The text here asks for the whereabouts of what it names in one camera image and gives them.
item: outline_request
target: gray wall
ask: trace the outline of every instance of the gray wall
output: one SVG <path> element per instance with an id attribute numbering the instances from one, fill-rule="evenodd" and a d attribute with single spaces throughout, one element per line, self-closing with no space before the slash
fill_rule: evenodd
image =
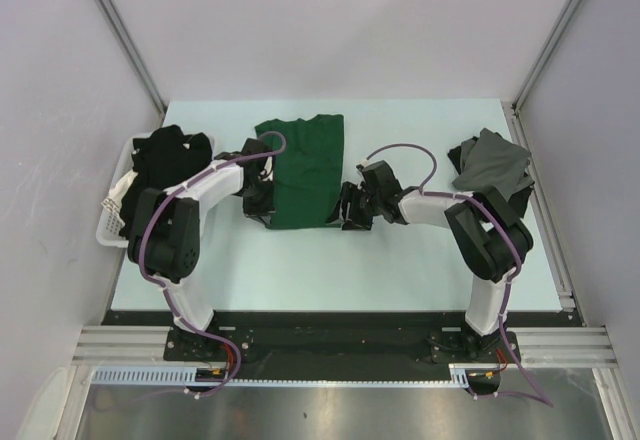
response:
<path id="1" fill-rule="evenodd" d="M 565 1 L 115 0 L 165 100 L 509 99 Z"/>
<path id="2" fill-rule="evenodd" d="M 0 0 L 0 438 L 108 294 L 95 240 L 125 138 L 157 124 L 94 0 Z"/>
<path id="3" fill-rule="evenodd" d="M 640 0 L 586 0 L 523 121 L 579 301 L 640 404 Z"/>

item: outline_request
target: aluminum frame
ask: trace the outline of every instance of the aluminum frame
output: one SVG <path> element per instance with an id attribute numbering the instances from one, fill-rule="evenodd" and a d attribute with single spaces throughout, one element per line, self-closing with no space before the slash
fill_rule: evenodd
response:
<path id="1" fill-rule="evenodd" d="M 122 47 L 122 51 L 124 52 L 127 60 L 131 64 L 134 73 L 142 83 L 151 103 L 158 112 L 158 115 L 161 118 L 164 118 L 165 112 L 167 111 L 167 106 L 162 100 L 162 96 L 156 86 L 147 66 L 142 59 L 142 55 L 140 51 L 136 47 L 127 27 L 125 26 L 120 13 L 118 13 L 118 9 L 115 6 L 113 0 L 96 0 L 98 8 L 104 14 L 104 18 L 109 24 L 109 27 L 113 31 L 116 40 Z"/>
<path id="2" fill-rule="evenodd" d="M 165 362 L 162 359 L 169 327 L 85 327 L 73 358 L 74 379 L 56 440 L 73 440 L 78 432 L 91 379 L 105 365 L 148 367 L 149 372 L 162 367 L 212 366 L 205 363 Z M 518 335 L 522 363 L 527 368 L 593 370 L 607 419 L 617 439 L 638 438 L 638 423 L 627 396 L 617 360 L 605 328 L 514 328 Z M 463 364 L 451 365 L 455 369 Z M 239 381 L 236 386 L 317 386 L 324 382 Z M 428 382 L 408 388 L 429 388 Z M 393 383 L 403 387 L 402 383 Z M 362 382 L 340 382 L 346 387 L 380 387 Z"/>
<path id="3" fill-rule="evenodd" d="M 558 48 L 560 41 L 567 33 L 571 25 L 571 21 L 575 17 L 578 9 L 583 4 L 583 2 L 584 0 L 567 0 L 567 2 L 565 3 L 560 16 L 558 17 L 558 20 L 556 20 L 556 23 L 553 26 L 553 29 L 551 30 L 547 41 L 542 47 L 542 51 L 538 55 L 538 58 L 527 74 L 527 77 L 525 78 L 520 91 L 516 95 L 516 98 L 513 102 L 516 112 L 519 112 L 522 109 L 522 106 L 529 98 L 531 90 L 533 90 L 533 87 L 542 75 L 542 72 L 549 63 L 549 60 L 551 60 L 553 53 Z"/>

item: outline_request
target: table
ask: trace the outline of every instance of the table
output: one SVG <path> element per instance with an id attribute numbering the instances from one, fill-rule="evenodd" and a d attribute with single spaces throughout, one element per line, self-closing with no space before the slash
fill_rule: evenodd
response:
<path id="1" fill-rule="evenodd" d="M 484 127 L 510 139 L 497 99 L 292 100 L 171 102 L 165 125 L 205 132 L 218 151 L 239 150 L 264 120 L 343 114 L 343 181 L 358 181 L 366 155 L 389 143 L 412 142 L 431 149 L 439 163 L 428 190 L 453 191 L 456 172 L 446 153 Z M 379 156 L 403 187 L 417 185 L 431 161 L 413 149 Z M 510 310 L 559 311 L 549 261 L 533 209 L 524 218 L 534 248 L 511 296 Z M 216 310 L 237 311 L 451 311 L 465 310 L 471 272 L 450 231 L 375 220 L 371 232 L 339 229 L 271 231 L 244 218 L 241 200 L 225 199 L 209 212 L 195 274 Z M 167 310 L 157 287 L 138 266 L 124 260 L 112 310 Z"/>

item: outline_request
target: plastic basket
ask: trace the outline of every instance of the plastic basket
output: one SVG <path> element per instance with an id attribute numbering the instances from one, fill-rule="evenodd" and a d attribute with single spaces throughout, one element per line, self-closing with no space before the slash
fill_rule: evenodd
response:
<path id="1" fill-rule="evenodd" d="M 122 148 L 122 153 L 120 154 L 120 159 L 118 160 L 118 165 L 116 165 L 116 170 L 113 173 L 113 178 L 111 179 L 111 184 L 109 188 L 113 188 L 115 184 L 120 180 L 125 173 L 131 170 L 133 166 L 133 160 L 131 160 L 131 153 L 133 152 L 133 139 L 134 138 L 148 138 L 151 135 L 151 132 L 148 133 L 139 133 L 138 135 L 134 135 L 129 138 Z M 211 152 L 212 157 L 216 154 L 215 146 L 216 143 L 213 137 L 207 135 L 209 137 L 209 141 L 211 142 Z M 127 244 L 129 241 L 121 237 L 119 235 L 119 231 L 122 228 L 122 222 L 120 218 L 114 213 L 109 212 L 108 210 L 101 208 L 102 212 L 100 213 L 100 220 L 98 220 L 98 228 L 96 229 L 96 239 L 100 245 L 104 245 L 105 247 L 117 247 L 117 248 L 127 248 Z"/>

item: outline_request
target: folded cloth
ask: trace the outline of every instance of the folded cloth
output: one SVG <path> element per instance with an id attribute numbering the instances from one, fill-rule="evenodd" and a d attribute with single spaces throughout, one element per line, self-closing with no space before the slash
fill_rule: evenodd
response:
<path id="1" fill-rule="evenodd" d="M 149 138 L 134 138 L 132 170 L 137 173 L 122 198 L 120 235 L 129 238 L 138 197 L 146 188 L 164 190 L 204 170 L 212 158 L 204 133 L 184 135 L 177 125 L 159 128 Z"/>
<path id="2" fill-rule="evenodd" d="M 282 133 L 287 148 L 274 167 L 274 206 L 268 228 L 326 227 L 340 196 L 344 117 L 316 115 L 293 122 L 269 120 L 255 127 L 258 136 L 270 130 Z M 263 139 L 272 149 L 277 137 Z"/>
<path id="3" fill-rule="evenodd" d="M 480 134 L 480 136 L 484 136 L 483 143 L 481 143 L 480 145 L 481 149 L 478 152 L 475 152 L 474 156 L 471 156 L 472 162 L 478 162 L 478 159 L 480 160 L 479 163 L 476 163 L 474 167 L 475 170 L 472 170 L 472 172 L 475 171 L 477 173 L 480 170 L 482 174 L 476 175 L 474 179 L 470 179 L 468 176 L 463 177 L 462 182 L 458 180 L 460 178 L 458 177 L 456 178 L 456 180 L 454 180 L 453 185 L 460 190 L 478 190 L 487 185 L 494 185 L 509 201 L 509 205 L 516 211 L 516 213 L 520 217 L 524 217 L 524 214 L 527 210 L 529 197 L 533 192 L 534 181 L 524 171 L 524 168 L 526 168 L 526 166 L 528 165 L 528 159 L 531 154 L 527 150 L 514 145 L 507 140 L 504 140 L 502 137 L 500 137 L 500 135 L 496 133 L 493 133 L 486 129 L 484 129 L 483 132 L 485 132 L 484 135 L 482 132 Z M 473 137 L 469 140 L 465 140 L 459 146 L 451 149 L 447 154 L 447 156 L 451 160 L 451 163 L 453 163 L 456 171 L 458 172 L 458 174 L 460 174 L 460 176 L 462 176 L 463 172 L 469 175 L 469 172 L 467 170 L 469 157 L 471 155 L 471 152 L 475 149 L 476 144 L 479 140 L 479 137 Z M 495 149 L 495 151 L 488 153 L 488 158 L 490 158 L 490 160 L 485 165 L 485 169 L 483 170 L 481 168 L 483 157 L 487 155 L 487 150 L 491 149 Z M 509 175 L 507 171 L 510 168 L 509 158 L 511 152 L 513 152 L 514 158 L 520 159 L 521 157 L 525 157 L 526 164 L 523 167 L 520 163 L 518 165 L 518 168 L 514 168 L 513 170 L 511 170 L 511 174 L 513 174 L 513 177 L 508 178 L 508 182 L 504 184 L 501 183 L 501 181 L 504 180 L 505 175 Z M 500 157 L 502 157 L 502 160 L 504 160 L 504 165 L 506 166 L 506 168 L 504 166 L 501 166 L 503 165 L 501 161 L 497 161 L 497 159 Z M 495 176 L 491 175 L 492 169 L 494 173 L 497 172 Z M 513 181 L 516 177 L 517 181 L 514 187 Z M 513 190 L 513 193 L 511 195 L 508 195 L 509 190 Z"/>

